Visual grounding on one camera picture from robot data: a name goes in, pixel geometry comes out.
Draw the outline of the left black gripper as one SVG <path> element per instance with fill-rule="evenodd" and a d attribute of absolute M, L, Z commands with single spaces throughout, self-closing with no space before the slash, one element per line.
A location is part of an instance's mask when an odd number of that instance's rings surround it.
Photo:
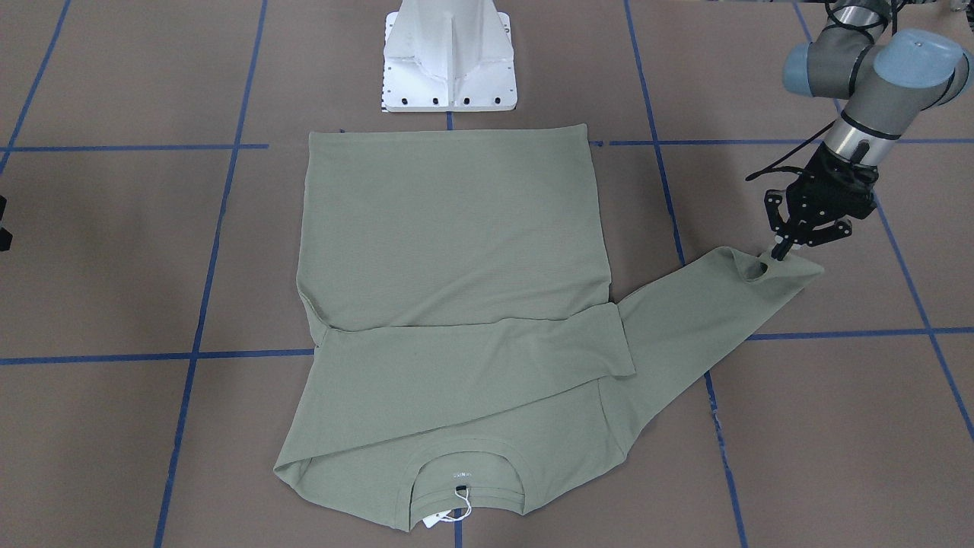
<path fill-rule="evenodd" d="M 775 233 L 770 257 L 783 261 L 792 247 L 816 247 L 851 235 L 850 218 L 866 218 L 877 207 L 879 169 L 845 159 L 819 145 L 804 167 L 772 165 L 765 174 L 797 176 L 786 190 L 768 190 L 764 205 Z"/>

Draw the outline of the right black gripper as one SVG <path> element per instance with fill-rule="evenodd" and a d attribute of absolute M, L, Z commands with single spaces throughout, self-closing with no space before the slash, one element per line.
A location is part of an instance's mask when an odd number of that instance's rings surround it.
<path fill-rule="evenodd" d="M 7 204 L 8 200 L 4 196 L 0 196 L 0 252 L 10 250 L 11 242 L 13 242 L 13 234 L 4 225 Z"/>

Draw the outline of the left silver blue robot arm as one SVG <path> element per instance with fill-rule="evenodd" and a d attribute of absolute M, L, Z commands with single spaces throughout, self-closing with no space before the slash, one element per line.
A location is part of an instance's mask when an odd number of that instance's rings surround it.
<path fill-rule="evenodd" d="M 971 52 L 940 34 L 898 28 L 896 2 L 836 1 L 825 11 L 817 38 L 789 52 L 782 83 L 790 93 L 845 105 L 813 135 L 818 146 L 806 165 L 779 159 L 757 171 L 794 175 L 786 190 L 764 197 L 777 261 L 794 247 L 849 236 L 850 221 L 876 209 L 880 163 L 915 118 L 972 86 Z"/>

